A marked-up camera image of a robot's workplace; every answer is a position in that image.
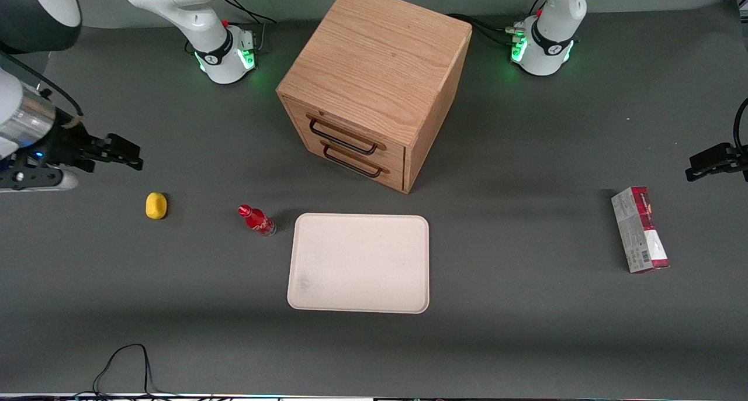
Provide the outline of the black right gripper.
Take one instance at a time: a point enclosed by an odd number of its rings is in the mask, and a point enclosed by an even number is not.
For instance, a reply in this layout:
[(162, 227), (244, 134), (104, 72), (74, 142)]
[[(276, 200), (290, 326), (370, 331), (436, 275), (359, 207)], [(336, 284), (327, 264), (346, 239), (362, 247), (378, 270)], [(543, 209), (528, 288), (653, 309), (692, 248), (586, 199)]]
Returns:
[(80, 117), (58, 119), (45, 137), (35, 143), (42, 164), (64, 165), (91, 174), (96, 162), (123, 164), (141, 171), (141, 147), (117, 134), (105, 137), (107, 150), (94, 150), (97, 137), (86, 130)]

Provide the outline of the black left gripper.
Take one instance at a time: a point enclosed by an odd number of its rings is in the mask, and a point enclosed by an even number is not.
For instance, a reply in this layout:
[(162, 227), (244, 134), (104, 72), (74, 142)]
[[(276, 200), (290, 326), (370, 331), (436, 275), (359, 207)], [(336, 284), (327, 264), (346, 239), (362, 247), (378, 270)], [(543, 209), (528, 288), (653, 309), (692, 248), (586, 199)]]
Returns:
[(719, 143), (690, 157), (690, 168), (685, 170), (687, 182), (695, 182), (715, 174), (734, 174), (741, 170), (748, 182), (747, 146), (740, 148), (739, 164), (732, 163), (738, 158), (738, 150), (731, 143)]

